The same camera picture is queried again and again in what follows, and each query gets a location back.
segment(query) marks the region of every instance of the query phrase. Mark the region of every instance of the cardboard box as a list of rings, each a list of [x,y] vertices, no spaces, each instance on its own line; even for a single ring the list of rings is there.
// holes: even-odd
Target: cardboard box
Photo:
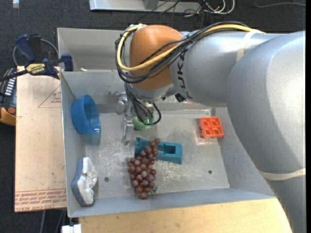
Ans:
[[[17,79],[15,212],[67,206],[60,81]]]

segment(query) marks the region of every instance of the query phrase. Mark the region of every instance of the orange block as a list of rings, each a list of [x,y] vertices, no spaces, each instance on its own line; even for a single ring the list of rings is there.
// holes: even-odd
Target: orange block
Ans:
[[[222,137],[224,135],[219,117],[216,116],[202,117],[200,119],[199,128],[202,131],[201,137],[204,139]]]

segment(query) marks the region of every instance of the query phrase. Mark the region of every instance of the clamp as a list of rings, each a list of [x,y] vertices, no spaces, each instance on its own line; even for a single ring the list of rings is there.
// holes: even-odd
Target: clamp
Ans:
[[[47,75],[56,79],[60,79],[59,71],[54,67],[58,63],[64,63],[65,71],[73,71],[72,57],[68,53],[63,54],[60,59],[54,60],[52,62],[50,62],[47,58],[41,60],[41,47],[39,45],[40,39],[41,37],[39,35],[28,37],[27,34],[24,34],[15,41],[16,49],[27,58],[28,62],[25,65],[25,70],[15,72],[11,75],[6,75],[0,78],[0,82],[27,73],[30,73],[34,76]]]

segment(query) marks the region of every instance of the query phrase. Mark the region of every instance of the blue bowl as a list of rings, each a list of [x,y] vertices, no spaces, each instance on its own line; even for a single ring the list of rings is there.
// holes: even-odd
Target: blue bowl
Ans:
[[[97,134],[101,130],[101,121],[93,98],[86,94],[71,105],[71,119],[80,134]]]

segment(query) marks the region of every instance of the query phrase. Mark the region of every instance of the red grapes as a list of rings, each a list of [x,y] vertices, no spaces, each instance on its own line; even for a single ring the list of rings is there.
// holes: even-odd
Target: red grapes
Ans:
[[[136,188],[136,192],[142,200],[147,199],[148,193],[153,193],[156,190],[154,183],[156,170],[152,165],[158,155],[157,145],[159,143],[159,138],[149,141],[149,146],[145,146],[137,157],[132,157],[127,163],[132,186]]]

